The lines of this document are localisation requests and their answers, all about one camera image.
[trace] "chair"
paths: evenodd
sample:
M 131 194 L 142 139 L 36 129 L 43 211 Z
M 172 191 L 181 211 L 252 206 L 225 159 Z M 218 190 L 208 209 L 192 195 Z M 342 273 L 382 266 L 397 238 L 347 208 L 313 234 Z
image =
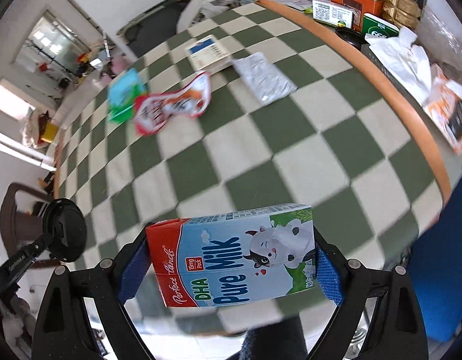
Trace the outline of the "chair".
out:
M 0 233 L 8 256 L 12 256 L 23 242 L 33 242 L 43 233 L 41 218 L 18 211 L 15 195 L 26 192 L 36 198 L 51 202 L 52 196 L 27 185 L 11 183 L 0 209 Z
M 462 321 L 462 179 L 438 223 L 413 245 L 407 270 L 427 336 L 450 340 Z

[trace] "person's leg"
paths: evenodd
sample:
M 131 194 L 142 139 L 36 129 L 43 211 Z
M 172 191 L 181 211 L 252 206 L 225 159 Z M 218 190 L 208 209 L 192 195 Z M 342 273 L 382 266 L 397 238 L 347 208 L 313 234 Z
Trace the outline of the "person's leg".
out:
M 299 316 L 248 330 L 239 357 L 228 360 L 304 360 L 308 351 Z

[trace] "black lid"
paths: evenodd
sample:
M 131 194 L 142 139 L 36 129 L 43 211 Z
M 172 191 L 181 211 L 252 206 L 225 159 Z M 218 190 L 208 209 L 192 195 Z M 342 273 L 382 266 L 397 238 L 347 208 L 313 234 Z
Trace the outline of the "black lid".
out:
M 361 46 L 366 43 L 364 40 L 364 35 L 360 32 L 354 31 L 347 27 L 336 27 L 334 30 L 337 36 L 342 40 L 349 43 L 351 46 L 354 46 L 356 49 L 361 50 Z
M 69 199 L 55 199 L 43 215 L 43 233 L 51 234 L 48 250 L 66 263 L 76 261 L 86 245 L 86 222 L 79 207 Z

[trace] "table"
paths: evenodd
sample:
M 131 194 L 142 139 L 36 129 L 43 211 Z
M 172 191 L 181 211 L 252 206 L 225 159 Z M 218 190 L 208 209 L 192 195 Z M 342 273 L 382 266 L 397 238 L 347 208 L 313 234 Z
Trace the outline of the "table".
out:
M 311 204 L 325 239 L 368 268 L 428 228 L 451 193 L 446 167 L 421 118 L 366 57 L 305 15 L 261 1 L 189 28 L 132 67 L 152 92 L 179 89 L 194 73 L 184 46 L 210 34 L 235 58 L 263 52 L 297 92 L 261 107 L 230 67 L 212 76 L 203 116 L 172 118 L 150 137 L 130 121 L 108 122 L 107 91 L 99 93 L 63 138 L 59 195 L 79 205 L 89 231 L 71 269 L 113 258 L 148 221 L 277 203 Z M 126 308 L 141 329 L 212 334 L 318 315 L 323 302 L 314 288 L 168 309 L 150 271 Z

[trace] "milk carton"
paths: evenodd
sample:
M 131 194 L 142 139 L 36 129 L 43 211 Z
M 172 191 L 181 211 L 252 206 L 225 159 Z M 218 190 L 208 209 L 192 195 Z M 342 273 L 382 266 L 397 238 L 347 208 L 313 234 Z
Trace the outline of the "milk carton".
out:
M 224 306 L 315 286 L 311 207 L 279 204 L 146 228 L 168 307 Z

